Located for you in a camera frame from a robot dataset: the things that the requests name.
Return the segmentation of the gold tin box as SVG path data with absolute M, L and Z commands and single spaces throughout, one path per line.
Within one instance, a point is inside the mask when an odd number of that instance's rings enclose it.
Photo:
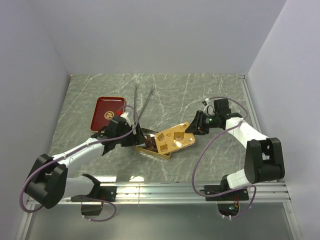
M 171 153 L 161 154 L 158 152 L 156 142 L 155 142 L 155 135 L 158 133 L 158 131 L 154 131 L 147 128 L 141 128 L 141 131 L 143 136 L 146 138 L 146 143 L 136 145 L 135 146 L 136 152 L 150 155 L 153 157 L 159 157 L 165 160 L 169 160 L 171 158 Z

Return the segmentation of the dark chocolate piece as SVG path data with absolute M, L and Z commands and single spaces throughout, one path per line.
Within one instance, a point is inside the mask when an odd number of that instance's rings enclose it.
M 153 136 L 151 135 L 146 136 L 145 149 L 152 152 L 157 151 L 155 138 Z

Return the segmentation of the grey tin lid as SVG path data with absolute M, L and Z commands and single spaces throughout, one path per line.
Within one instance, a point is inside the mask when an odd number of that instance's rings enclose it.
M 154 136 L 156 148 L 162 155 L 170 154 L 196 143 L 193 133 L 186 133 L 189 122 L 183 122 L 158 132 Z

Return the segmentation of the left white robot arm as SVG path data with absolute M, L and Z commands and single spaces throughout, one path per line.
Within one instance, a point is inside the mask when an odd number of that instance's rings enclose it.
M 46 209 L 53 208 L 64 198 L 104 201 L 108 198 L 108 192 L 101 187 L 99 180 L 89 174 L 80 177 L 70 177 L 70 174 L 80 166 L 109 153 L 116 145 L 131 147 L 146 141 L 139 123 L 130 125 L 126 118 L 115 116 L 107 126 L 71 150 L 54 156 L 40 155 L 21 193 L 29 195 Z

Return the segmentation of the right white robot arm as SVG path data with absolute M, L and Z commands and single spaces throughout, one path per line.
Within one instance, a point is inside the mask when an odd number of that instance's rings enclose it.
M 277 137 L 268 137 L 249 125 L 246 121 L 249 112 L 241 103 L 238 106 L 245 112 L 245 116 L 232 112 L 229 106 L 229 102 L 232 101 L 230 97 L 214 96 L 212 100 L 213 113 L 209 115 L 198 110 L 184 132 L 203 136 L 209 134 L 210 129 L 222 129 L 222 132 L 204 147 L 200 156 L 203 157 L 220 136 L 230 134 L 245 148 L 244 167 L 224 176 L 218 185 L 218 192 L 213 194 L 204 194 L 197 190 L 195 185 L 197 169 L 194 168 L 191 176 L 194 192 L 201 197 L 214 199 L 223 197 L 231 200 L 238 191 L 254 187 L 257 183 L 283 179 L 286 171 L 281 141 Z

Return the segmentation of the red rectangular tray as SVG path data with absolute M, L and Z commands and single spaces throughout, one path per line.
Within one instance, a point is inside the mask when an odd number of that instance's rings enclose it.
M 101 96 L 97 99 L 93 117 L 91 120 L 90 130 L 98 132 L 102 127 L 109 124 L 110 120 L 118 114 L 122 114 L 125 110 L 120 107 L 126 104 L 126 100 L 121 96 Z

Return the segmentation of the aluminium rail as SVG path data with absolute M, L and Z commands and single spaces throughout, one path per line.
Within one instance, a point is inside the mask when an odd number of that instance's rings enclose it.
M 114 203 L 118 205 L 130 204 L 233 204 L 248 203 L 290 203 L 291 198 L 286 184 L 283 182 L 263 182 L 256 184 L 256 192 L 251 187 L 247 190 L 232 192 L 221 197 L 209 198 L 211 194 L 205 191 L 206 186 L 218 185 L 216 182 L 200 182 L 197 189 L 206 196 L 196 194 L 189 182 L 104 182 L 102 187 L 108 190 L 115 189 L 112 193 Z

